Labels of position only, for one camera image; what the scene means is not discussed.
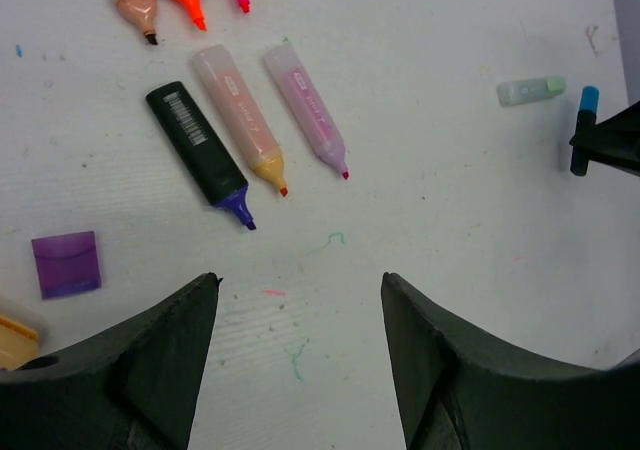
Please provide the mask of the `purple highlighter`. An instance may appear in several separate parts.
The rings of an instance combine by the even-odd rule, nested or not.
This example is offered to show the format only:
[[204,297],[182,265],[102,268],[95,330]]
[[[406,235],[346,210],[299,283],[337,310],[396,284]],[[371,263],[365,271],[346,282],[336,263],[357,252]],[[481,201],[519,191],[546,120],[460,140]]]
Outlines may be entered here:
[[249,183],[183,83],[152,90],[146,102],[208,204],[255,230]]

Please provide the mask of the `pastel pink highlighter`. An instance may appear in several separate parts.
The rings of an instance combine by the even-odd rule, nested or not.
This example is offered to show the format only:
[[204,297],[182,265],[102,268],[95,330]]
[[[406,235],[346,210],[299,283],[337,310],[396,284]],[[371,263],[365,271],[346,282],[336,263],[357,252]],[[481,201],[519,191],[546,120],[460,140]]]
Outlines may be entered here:
[[293,45],[283,43],[263,60],[317,158],[347,180],[344,139]]

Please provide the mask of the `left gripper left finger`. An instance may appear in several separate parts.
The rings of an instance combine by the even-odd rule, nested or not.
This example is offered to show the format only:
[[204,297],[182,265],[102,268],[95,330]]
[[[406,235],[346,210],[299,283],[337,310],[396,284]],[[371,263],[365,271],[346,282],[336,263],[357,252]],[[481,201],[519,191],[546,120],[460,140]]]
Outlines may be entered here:
[[202,274],[142,313],[2,372],[2,448],[187,448],[219,286]]

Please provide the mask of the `pastel yellow highlighter cap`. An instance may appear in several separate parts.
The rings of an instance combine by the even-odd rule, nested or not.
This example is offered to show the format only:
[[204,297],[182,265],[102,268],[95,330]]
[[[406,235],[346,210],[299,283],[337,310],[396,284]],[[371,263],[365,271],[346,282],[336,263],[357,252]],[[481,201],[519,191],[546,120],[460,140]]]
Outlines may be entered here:
[[0,368],[15,370],[38,357],[38,333],[6,316],[0,317]]

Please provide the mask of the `purple highlighter cap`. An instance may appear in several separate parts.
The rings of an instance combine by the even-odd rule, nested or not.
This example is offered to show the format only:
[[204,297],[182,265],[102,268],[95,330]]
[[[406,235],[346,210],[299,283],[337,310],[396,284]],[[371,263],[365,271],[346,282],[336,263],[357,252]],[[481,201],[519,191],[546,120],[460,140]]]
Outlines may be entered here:
[[31,240],[43,300],[70,297],[102,286],[93,231]]

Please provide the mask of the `black blue highlighter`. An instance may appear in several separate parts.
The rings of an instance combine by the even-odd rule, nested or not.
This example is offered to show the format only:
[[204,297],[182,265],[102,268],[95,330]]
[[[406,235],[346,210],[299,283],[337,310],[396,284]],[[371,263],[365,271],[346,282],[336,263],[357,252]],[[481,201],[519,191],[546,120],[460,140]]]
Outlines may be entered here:
[[570,171],[573,175],[578,177],[586,175],[589,158],[587,153],[580,149],[576,141],[596,125],[598,103],[599,90],[594,86],[584,87],[577,114],[575,133],[570,140],[570,145],[572,147]]

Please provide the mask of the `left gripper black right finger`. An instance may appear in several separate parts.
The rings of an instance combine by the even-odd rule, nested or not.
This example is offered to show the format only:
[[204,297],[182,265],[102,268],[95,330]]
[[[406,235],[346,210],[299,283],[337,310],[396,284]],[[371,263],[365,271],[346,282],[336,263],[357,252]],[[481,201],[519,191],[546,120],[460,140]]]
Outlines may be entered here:
[[596,370],[535,354],[393,273],[381,300],[407,448],[638,448],[637,362]]

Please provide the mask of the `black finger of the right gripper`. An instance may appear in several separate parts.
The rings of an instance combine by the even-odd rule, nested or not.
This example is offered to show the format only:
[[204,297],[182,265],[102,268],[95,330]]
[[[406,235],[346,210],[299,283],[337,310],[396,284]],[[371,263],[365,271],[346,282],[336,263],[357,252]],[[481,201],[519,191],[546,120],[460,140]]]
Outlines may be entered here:
[[576,141],[590,162],[639,176],[639,103],[588,130]]

